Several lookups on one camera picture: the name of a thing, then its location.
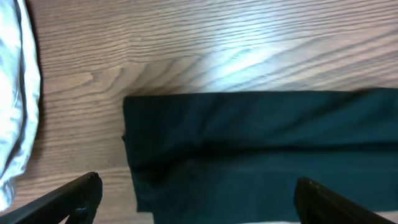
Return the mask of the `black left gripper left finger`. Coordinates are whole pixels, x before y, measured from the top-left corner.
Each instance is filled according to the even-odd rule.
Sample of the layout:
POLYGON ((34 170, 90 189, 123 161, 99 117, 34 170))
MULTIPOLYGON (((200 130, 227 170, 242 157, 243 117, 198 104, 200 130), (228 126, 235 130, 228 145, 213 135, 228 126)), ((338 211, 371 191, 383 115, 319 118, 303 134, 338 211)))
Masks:
POLYGON ((92 224, 103 196, 96 172, 83 176, 1 216, 1 224, 92 224))

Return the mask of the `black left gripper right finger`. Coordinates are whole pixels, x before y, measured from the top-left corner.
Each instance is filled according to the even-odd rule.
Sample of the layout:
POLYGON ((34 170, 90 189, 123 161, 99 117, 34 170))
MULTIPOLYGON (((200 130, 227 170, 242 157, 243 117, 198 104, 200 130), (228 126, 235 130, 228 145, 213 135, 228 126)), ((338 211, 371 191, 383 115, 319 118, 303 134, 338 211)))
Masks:
POLYGON ((307 177, 296 183, 294 206, 301 224, 395 224, 307 177))

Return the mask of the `black t-shirt with logo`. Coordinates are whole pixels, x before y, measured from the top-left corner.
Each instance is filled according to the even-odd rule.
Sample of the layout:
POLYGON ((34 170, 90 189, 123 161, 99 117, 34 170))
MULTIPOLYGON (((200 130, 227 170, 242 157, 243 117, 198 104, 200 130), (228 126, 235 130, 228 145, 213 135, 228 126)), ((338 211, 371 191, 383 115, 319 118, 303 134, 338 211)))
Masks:
POLYGON ((156 223, 299 218, 311 178, 375 212, 397 210, 397 90, 128 96, 127 161, 156 223))

